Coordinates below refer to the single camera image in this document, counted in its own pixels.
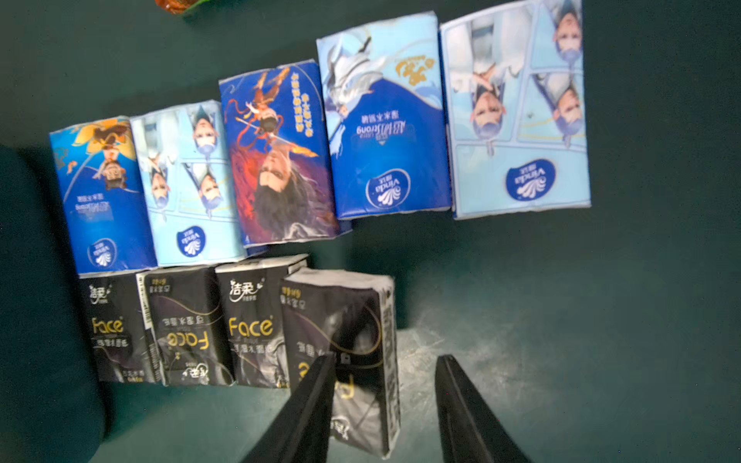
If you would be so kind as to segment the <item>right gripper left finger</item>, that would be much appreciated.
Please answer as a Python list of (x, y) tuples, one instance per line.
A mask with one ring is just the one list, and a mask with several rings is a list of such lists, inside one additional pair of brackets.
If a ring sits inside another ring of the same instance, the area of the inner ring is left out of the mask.
[(316, 359), (262, 438), (243, 460), (324, 463), (336, 383), (333, 353)]

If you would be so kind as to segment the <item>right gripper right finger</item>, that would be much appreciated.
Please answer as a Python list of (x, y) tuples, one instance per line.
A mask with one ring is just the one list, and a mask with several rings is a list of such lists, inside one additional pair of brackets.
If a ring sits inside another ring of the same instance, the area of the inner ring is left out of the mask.
[(434, 386), (444, 461), (530, 460), (452, 355), (437, 358)]

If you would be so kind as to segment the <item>teal plastic storage box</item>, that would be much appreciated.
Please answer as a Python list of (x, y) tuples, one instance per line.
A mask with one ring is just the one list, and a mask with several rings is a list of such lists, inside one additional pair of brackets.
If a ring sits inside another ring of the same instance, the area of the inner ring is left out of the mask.
[(87, 462), (106, 416), (36, 173), (1, 150), (1, 459)]

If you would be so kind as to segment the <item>white blue tissue pack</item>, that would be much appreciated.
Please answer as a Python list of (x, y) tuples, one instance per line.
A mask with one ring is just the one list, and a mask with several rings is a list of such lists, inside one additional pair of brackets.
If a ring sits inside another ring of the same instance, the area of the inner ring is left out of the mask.
[(590, 206), (582, 2), (507, 3), (439, 38), (455, 218)]

